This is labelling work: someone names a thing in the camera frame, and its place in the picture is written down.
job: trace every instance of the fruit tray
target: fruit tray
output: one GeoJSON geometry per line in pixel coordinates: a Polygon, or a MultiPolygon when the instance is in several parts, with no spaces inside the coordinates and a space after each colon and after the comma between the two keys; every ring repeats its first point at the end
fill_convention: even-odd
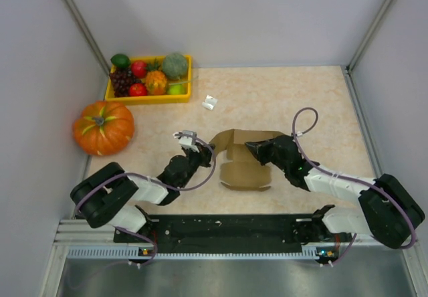
{"type": "MultiPolygon", "coordinates": [[[[176,82],[187,82],[183,83],[185,87],[186,93],[179,95],[156,95],[156,96],[129,96],[124,98],[116,98],[114,97],[114,90],[112,80],[108,79],[107,91],[104,96],[106,101],[119,101],[125,105],[138,105],[138,104],[165,104],[165,103],[186,103],[190,99],[190,95],[192,92],[192,57],[190,55],[184,55],[189,63],[189,69],[187,71],[187,75],[183,76],[179,81],[168,80],[168,83],[176,83],[176,82]]],[[[153,56],[147,58],[130,58],[131,64],[135,61],[144,61],[146,63],[153,63],[155,60],[158,62],[163,62],[165,56],[153,56]]],[[[116,71],[116,66],[112,66],[110,73],[114,73],[116,71]]]]}

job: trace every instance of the metal surface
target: metal surface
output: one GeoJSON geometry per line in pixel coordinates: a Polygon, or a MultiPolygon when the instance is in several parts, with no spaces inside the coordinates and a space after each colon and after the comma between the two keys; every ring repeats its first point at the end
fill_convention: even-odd
{"type": "MultiPolygon", "coordinates": [[[[350,99],[354,105],[354,110],[360,125],[361,134],[366,145],[370,163],[375,176],[379,177],[383,174],[383,168],[379,160],[379,149],[370,133],[371,129],[369,127],[369,122],[367,120],[365,110],[362,107],[360,97],[358,96],[358,87],[354,84],[352,74],[350,74],[344,66],[342,66],[342,72],[345,77],[346,85],[348,86],[350,99]]],[[[421,249],[420,243],[417,242],[411,249],[404,250],[403,256],[413,287],[418,293],[418,296],[428,296],[428,263],[425,258],[425,254],[421,249]]]]}
{"type": "Polygon", "coordinates": [[[107,60],[102,55],[101,50],[98,47],[98,44],[96,43],[94,37],[92,36],[88,26],[86,25],[84,18],[82,17],[82,14],[79,12],[79,9],[74,3],[74,0],[64,0],[64,3],[66,4],[68,10],[70,11],[70,14],[72,15],[74,21],[76,22],[76,25],[78,26],[79,30],[82,32],[83,36],[88,42],[88,45],[90,46],[92,52],[94,53],[95,58],[98,60],[98,63],[100,64],[101,68],[108,75],[108,73],[110,73],[110,66],[108,65],[107,60]]]}
{"type": "Polygon", "coordinates": [[[373,37],[375,36],[375,33],[381,26],[383,19],[385,18],[385,16],[387,15],[391,7],[393,6],[394,2],[395,0],[384,0],[381,8],[376,14],[376,17],[373,19],[373,22],[368,28],[366,34],[364,35],[364,38],[362,39],[359,47],[356,49],[356,52],[349,63],[348,69],[350,70],[350,72],[352,72],[355,69],[361,57],[364,55],[364,52],[366,51],[368,45],[372,41],[373,37]]]}
{"type": "Polygon", "coordinates": [[[43,278],[39,297],[52,297],[58,292],[64,265],[67,260],[68,247],[52,247],[47,263],[46,273],[43,278]]]}
{"type": "MultiPolygon", "coordinates": [[[[68,260],[77,286],[108,260],[68,260]]],[[[162,261],[137,270],[113,266],[77,291],[64,282],[61,297],[412,297],[403,254],[383,248],[354,248],[334,268],[294,261],[162,261]]]]}

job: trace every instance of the green apple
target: green apple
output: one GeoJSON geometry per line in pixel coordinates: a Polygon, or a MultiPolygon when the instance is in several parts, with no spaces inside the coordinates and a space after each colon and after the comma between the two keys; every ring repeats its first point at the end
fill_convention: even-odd
{"type": "Polygon", "coordinates": [[[168,88],[167,94],[169,95],[186,94],[186,89],[182,84],[172,85],[168,88]]]}

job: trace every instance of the pumpkin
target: pumpkin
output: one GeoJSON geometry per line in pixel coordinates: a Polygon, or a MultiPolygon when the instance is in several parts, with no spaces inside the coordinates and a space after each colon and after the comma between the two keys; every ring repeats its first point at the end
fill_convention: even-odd
{"type": "Polygon", "coordinates": [[[132,113],[120,102],[97,101],[87,106],[73,124],[73,136],[89,155],[112,155],[134,135],[132,113]]]}

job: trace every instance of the cardboard flap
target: cardboard flap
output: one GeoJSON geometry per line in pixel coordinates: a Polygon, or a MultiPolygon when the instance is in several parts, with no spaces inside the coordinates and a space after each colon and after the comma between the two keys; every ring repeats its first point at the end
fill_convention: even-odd
{"type": "Polygon", "coordinates": [[[220,167],[220,179],[230,187],[259,189],[270,184],[270,168],[259,163],[228,162],[220,167]]]}
{"type": "Polygon", "coordinates": [[[245,142],[252,141],[264,141],[274,138],[274,134],[271,131],[249,131],[249,130],[238,130],[235,129],[233,133],[234,144],[245,144],[245,142]]]}
{"type": "Polygon", "coordinates": [[[268,190],[270,168],[262,166],[253,157],[245,142],[269,140],[282,134],[278,131],[231,129],[214,136],[210,143],[215,144],[215,155],[226,150],[226,157],[231,161],[220,167],[221,184],[231,190],[268,190]]]}
{"type": "Polygon", "coordinates": [[[266,191],[266,190],[269,190],[270,189],[270,186],[267,186],[267,187],[261,187],[261,188],[248,188],[248,187],[239,187],[239,186],[231,186],[231,185],[228,185],[228,184],[226,184],[226,183],[224,183],[224,182],[220,182],[221,183],[221,185],[223,185],[225,188],[228,188],[229,190],[235,190],[235,191],[248,191],[248,190],[252,190],[252,191],[259,191],[259,192],[263,192],[263,191],[266,191]]]}
{"type": "Polygon", "coordinates": [[[229,144],[229,142],[233,140],[232,139],[233,131],[234,129],[232,128],[231,130],[226,130],[226,131],[217,133],[211,139],[211,141],[209,141],[209,144],[215,144],[214,153],[216,156],[219,155],[221,151],[224,151],[227,148],[227,145],[229,144]]]}

